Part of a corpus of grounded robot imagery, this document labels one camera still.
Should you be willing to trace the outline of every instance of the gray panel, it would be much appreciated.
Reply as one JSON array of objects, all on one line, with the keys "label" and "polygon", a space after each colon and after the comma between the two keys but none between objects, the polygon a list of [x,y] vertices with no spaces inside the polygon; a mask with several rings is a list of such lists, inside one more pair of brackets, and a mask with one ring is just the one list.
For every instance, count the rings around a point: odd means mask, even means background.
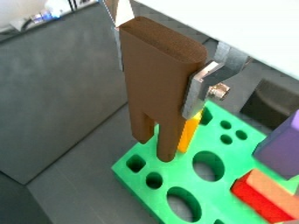
[{"label": "gray panel", "polygon": [[51,224],[28,189],[0,172],[0,223]]},{"label": "gray panel", "polygon": [[54,224],[155,224],[111,170],[136,144],[124,106],[30,183]]},{"label": "gray panel", "polygon": [[0,170],[27,183],[127,102],[96,4],[0,45]]}]

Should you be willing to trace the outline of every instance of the screw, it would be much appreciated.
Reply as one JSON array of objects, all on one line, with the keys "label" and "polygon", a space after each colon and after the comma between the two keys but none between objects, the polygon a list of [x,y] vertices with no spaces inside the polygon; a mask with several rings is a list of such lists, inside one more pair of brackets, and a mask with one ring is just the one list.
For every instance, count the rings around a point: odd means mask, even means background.
[{"label": "screw", "polygon": [[222,82],[218,85],[210,87],[210,96],[215,97],[221,101],[226,99],[229,93],[230,93],[230,87]]}]

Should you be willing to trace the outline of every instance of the metal bracket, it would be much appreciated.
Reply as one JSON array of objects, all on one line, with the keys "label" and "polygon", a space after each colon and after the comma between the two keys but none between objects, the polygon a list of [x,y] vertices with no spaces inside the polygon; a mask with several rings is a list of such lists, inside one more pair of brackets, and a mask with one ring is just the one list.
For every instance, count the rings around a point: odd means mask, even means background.
[{"label": "metal bracket", "polygon": [[250,61],[251,58],[242,51],[219,42],[214,60],[207,63],[206,67],[190,79],[182,107],[182,116],[186,119],[191,119],[203,109],[209,94],[217,95],[215,90],[219,89],[223,93],[221,99],[226,97],[230,88],[221,82],[237,75]]}]

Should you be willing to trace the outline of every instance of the green block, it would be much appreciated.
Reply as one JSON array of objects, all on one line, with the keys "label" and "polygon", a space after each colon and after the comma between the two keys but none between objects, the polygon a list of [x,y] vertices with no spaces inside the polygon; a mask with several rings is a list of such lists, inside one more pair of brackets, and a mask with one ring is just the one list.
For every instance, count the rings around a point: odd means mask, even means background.
[{"label": "green block", "polygon": [[[169,205],[167,195],[175,195],[190,205],[193,223],[267,223],[230,192],[235,180],[254,168],[291,193],[295,192],[298,179],[285,180],[251,156],[266,135],[211,101],[206,103],[190,149],[186,154],[178,152],[170,163],[162,162],[155,155],[158,132],[159,126],[148,143],[138,143],[112,167],[119,180],[157,219],[166,224],[190,223]],[[198,175],[194,170],[198,163],[205,163],[214,170],[215,181]]]}]

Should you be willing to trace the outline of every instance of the white wall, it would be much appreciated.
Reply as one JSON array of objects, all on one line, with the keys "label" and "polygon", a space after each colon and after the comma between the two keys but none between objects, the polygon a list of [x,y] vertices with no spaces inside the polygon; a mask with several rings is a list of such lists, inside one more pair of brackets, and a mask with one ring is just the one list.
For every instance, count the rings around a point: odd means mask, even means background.
[{"label": "white wall", "polygon": [[[67,4],[68,0],[56,0]],[[0,27],[14,19],[24,18],[39,13],[47,0],[0,0]]]}]

